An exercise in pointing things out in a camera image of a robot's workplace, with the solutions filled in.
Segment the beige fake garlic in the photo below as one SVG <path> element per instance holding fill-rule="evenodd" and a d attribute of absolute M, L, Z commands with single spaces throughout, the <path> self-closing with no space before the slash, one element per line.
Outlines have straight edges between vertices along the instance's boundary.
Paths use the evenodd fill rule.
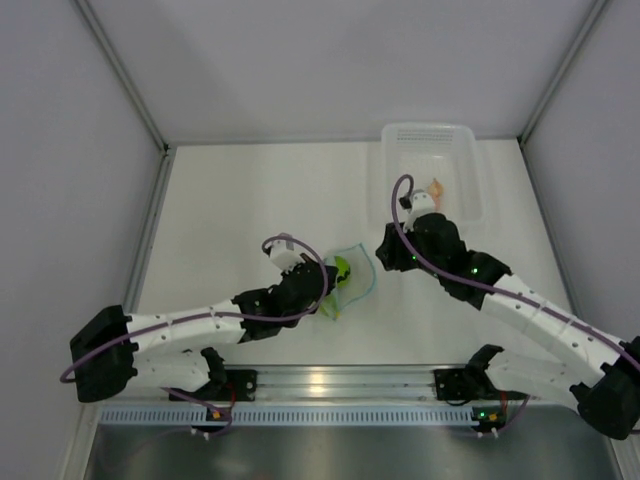
<path fill-rule="evenodd" d="M 444 187 L 436 178 L 434 178 L 427 188 L 427 193 L 431 197 L 439 199 L 444 193 Z"/>

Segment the green fake leaf vegetable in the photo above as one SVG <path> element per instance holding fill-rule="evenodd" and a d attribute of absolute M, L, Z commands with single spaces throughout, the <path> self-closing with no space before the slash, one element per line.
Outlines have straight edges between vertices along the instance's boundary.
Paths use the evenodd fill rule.
<path fill-rule="evenodd" d="M 330 320 L 337 321 L 342 313 L 342 302 L 340 293 L 334 290 L 330 295 L 327 295 L 321 303 L 318 314 L 322 315 Z"/>

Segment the clear zip top bag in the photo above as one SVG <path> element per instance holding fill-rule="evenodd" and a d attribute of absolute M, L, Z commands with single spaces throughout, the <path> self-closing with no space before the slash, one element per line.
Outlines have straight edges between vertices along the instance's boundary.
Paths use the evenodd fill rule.
<path fill-rule="evenodd" d="M 335 288 L 332 290 L 332 292 L 337 290 L 340 293 L 343 307 L 342 316 L 349 307 L 364 299 L 375 289 L 377 277 L 374 264 L 362 243 L 329 251 L 324 258 L 327 267 L 335 267 L 333 260 L 335 255 L 344 257 L 351 266 L 349 283 L 343 288 L 338 288 L 334 281 Z"/>

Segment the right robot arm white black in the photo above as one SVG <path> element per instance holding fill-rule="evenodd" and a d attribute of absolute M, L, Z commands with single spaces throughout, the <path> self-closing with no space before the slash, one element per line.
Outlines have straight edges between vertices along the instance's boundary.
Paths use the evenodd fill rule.
<path fill-rule="evenodd" d="M 639 431 L 639 341 L 624 341 L 536 294 L 495 257 L 467 249 L 444 215 L 411 230 L 386 224 L 377 258 L 387 271 L 421 270 L 454 299 L 495 318 L 551 355 L 538 360 L 485 345 L 468 361 L 466 382 L 482 398 L 517 392 L 562 405 L 597 432 L 625 440 Z"/>

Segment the green fake melon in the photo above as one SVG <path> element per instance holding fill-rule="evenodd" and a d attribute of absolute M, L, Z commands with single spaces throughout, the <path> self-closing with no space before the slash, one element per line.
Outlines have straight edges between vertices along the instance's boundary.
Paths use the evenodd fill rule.
<path fill-rule="evenodd" d="M 333 257 L 335 267 L 337 269 L 335 284 L 338 288 L 345 287 L 351 278 L 351 266 L 349 262 L 340 255 Z"/>

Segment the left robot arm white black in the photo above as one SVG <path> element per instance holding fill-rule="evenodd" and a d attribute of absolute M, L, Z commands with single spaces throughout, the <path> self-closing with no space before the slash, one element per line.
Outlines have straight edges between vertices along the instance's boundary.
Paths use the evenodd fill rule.
<path fill-rule="evenodd" d="M 105 307 L 71 339 L 73 364 L 66 377 L 81 403 L 155 388 L 215 399 L 227 382 L 219 347 L 270 339 L 296 327 L 302 316 L 317 311 L 338 275 L 336 266 L 306 261 L 277 284 L 214 306 L 160 315 Z"/>

